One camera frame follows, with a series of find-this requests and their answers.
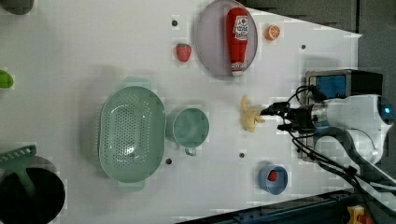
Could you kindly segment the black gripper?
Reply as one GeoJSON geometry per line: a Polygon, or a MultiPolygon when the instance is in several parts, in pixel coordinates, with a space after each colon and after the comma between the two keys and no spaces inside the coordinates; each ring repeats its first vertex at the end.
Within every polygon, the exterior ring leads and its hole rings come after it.
{"type": "Polygon", "coordinates": [[[293,132],[313,132],[316,127],[312,121],[312,105],[303,105],[298,108],[291,108],[288,102],[276,102],[264,108],[262,116],[284,116],[290,124],[280,124],[277,128],[280,131],[293,132]]]}

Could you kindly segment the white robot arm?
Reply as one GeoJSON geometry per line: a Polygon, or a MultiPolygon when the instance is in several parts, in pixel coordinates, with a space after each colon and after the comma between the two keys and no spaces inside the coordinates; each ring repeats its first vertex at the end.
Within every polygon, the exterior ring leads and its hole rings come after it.
{"type": "Polygon", "coordinates": [[[395,179],[376,166],[395,123],[386,98],[376,94],[324,98],[298,108],[276,102],[261,114],[281,117],[284,123],[278,129],[299,134],[292,138],[293,143],[330,172],[371,195],[395,192],[395,179]]]}

